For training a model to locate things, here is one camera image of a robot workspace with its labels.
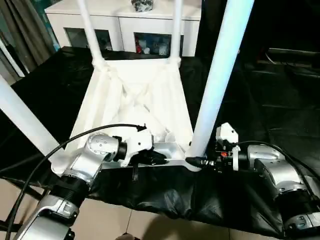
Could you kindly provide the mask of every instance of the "tile floor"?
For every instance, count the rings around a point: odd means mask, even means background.
[[[19,190],[0,179],[3,193],[0,204],[0,219],[4,220]],[[26,195],[16,222],[23,222],[34,210],[37,201]],[[213,226],[196,221],[172,220],[155,213],[130,210],[123,206],[86,199],[72,227],[76,240],[114,240],[127,232],[142,240],[276,240],[226,227]],[[0,240],[5,233],[0,232]]]

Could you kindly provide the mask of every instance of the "white pole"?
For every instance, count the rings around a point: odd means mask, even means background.
[[[86,0],[77,0],[77,2],[80,8],[80,13],[84,23],[84,31],[85,31],[86,39],[88,40],[91,55],[93,58],[92,64],[102,69],[105,59],[102,57],[96,32],[90,21],[90,14],[87,9]]]
[[[6,56],[6,58],[8,59],[9,63],[12,65],[13,69],[16,71],[18,76],[23,78],[25,76],[24,73],[21,71],[20,67],[17,65],[16,61],[11,56],[10,52],[7,50],[1,38],[0,38],[0,49],[2,50],[2,52],[4,53],[4,55]]]
[[[181,18],[184,0],[174,1],[173,29],[171,37],[170,58],[180,57],[180,39],[181,39]]]
[[[47,155],[59,145],[1,75],[0,96],[0,109],[43,155]],[[59,176],[69,164],[65,156],[64,150],[61,149],[49,159],[52,171]]]
[[[227,1],[187,157],[205,154],[254,1]]]

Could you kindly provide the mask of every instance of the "black tablecloth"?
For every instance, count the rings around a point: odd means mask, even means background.
[[[105,52],[106,59],[152,58],[128,52]],[[88,49],[64,47],[12,87],[58,140],[66,140],[77,118],[93,72]],[[192,125],[196,123],[210,61],[183,57],[181,81]],[[320,157],[320,82],[303,68],[239,62],[216,124],[229,122],[240,141],[277,144],[318,173]],[[0,168],[38,153],[38,150],[0,112]],[[37,160],[1,177],[24,182]],[[132,181],[132,169],[105,170],[90,195],[106,203],[135,210],[164,213],[242,231],[282,238],[282,221],[263,180],[254,173],[191,172],[184,167],[146,167]],[[48,188],[57,180],[46,162],[32,184]]]

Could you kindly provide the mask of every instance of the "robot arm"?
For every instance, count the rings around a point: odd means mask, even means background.
[[[284,232],[293,239],[311,239],[320,234],[320,210],[306,183],[285,156],[267,145],[249,145],[240,150],[238,134],[224,123],[216,131],[216,157],[187,158],[199,168],[223,171],[255,171],[264,178],[283,222]]]
[[[120,137],[92,134],[64,171],[60,181],[45,196],[14,240],[73,240],[79,208],[88,195],[105,162],[120,162],[126,167],[134,155],[153,147],[149,130],[138,131],[122,142]]]

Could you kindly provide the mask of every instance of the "black cable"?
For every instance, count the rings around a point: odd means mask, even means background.
[[[298,162],[299,164],[301,164],[303,167],[305,167],[307,170],[311,170],[310,172],[317,178],[317,179],[320,179],[320,176],[314,171],[311,169],[311,167],[309,167],[306,163],[300,161],[300,160],[297,160],[296,158],[292,158],[288,153],[286,153],[281,147],[277,146],[277,145],[274,145],[274,144],[271,144],[271,143],[268,143],[268,142],[264,142],[264,141],[256,141],[256,140],[250,140],[250,141],[241,141],[241,142],[238,142],[237,143],[238,145],[243,145],[243,144],[263,144],[263,145],[266,145],[266,146],[269,146],[275,150],[277,150],[279,153],[281,153],[282,155],[285,156],[286,160],[294,167],[294,169],[296,170],[296,172],[300,175],[300,177],[302,178],[303,180],[303,183],[304,185],[306,186],[306,189],[308,190],[310,196],[313,198],[313,199],[317,199],[318,197],[314,194],[313,190],[311,189],[310,187],[310,184],[309,182],[307,181],[305,175],[303,174],[303,172],[301,171],[301,169],[297,166],[296,162]]]
[[[28,157],[28,158],[26,158],[26,159],[24,159],[24,160],[22,160],[22,161],[20,161],[20,162],[17,162],[17,163],[15,163],[15,164],[10,165],[10,166],[1,168],[1,169],[0,169],[0,174],[4,173],[4,172],[6,172],[6,171],[9,171],[9,170],[11,170],[11,169],[17,168],[17,167],[19,167],[19,166],[21,166],[21,165],[23,165],[23,164],[27,164],[27,163],[29,163],[29,162],[32,162],[32,161],[38,159],[38,158],[41,157],[41,156],[43,156],[41,153],[37,153],[37,154],[32,155],[32,156],[30,156],[30,157]]]
[[[24,183],[24,186],[23,188],[21,189],[21,192],[19,194],[19,196],[17,197],[16,199],[16,204],[13,206],[13,211],[12,211],[12,215],[10,216],[10,219],[9,219],[9,222],[8,222],[8,229],[7,229],[7,232],[6,232],[6,235],[5,235],[5,240],[10,240],[10,236],[11,236],[11,230],[12,230],[12,227],[14,225],[14,222],[15,222],[15,218],[16,218],[16,215],[17,215],[17,211],[18,211],[18,208],[24,198],[24,195],[25,195],[25,192],[26,192],[26,189],[29,185],[29,182],[31,180],[31,178],[33,177],[33,175],[35,174],[35,172],[37,171],[37,169],[41,166],[41,164],[43,164],[45,161],[48,160],[48,158],[50,158],[54,153],[56,153],[58,150],[60,150],[61,148],[63,148],[65,145],[67,145],[68,143],[78,139],[78,138],[81,138],[82,136],[84,135],[87,135],[87,134],[90,134],[90,133],[93,133],[93,132],[96,132],[96,131],[99,131],[99,130],[102,130],[102,129],[108,129],[108,128],[115,128],[115,127],[130,127],[130,128],[136,128],[138,131],[141,131],[141,130],[144,130],[146,129],[145,126],[139,126],[139,125],[134,125],[134,124],[124,124],[124,123],[119,123],[119,124],[110,124],[110,125],[105,125],[105,126],[99,126],[99,127],[96,127],[96,128],[93,128],[91,130],[88,130],[88,131],[85,131],[85,132],[82,132],[76,136],[73,136],[71,137],[69,140],[61,143],[59,146],[57,146],[55,149],[53,149],[51,152],[49,152],[39,163],[38,165],[32,170],[32,172],[30,173],[29,177],[27,178],[27,180],[25,181]]]

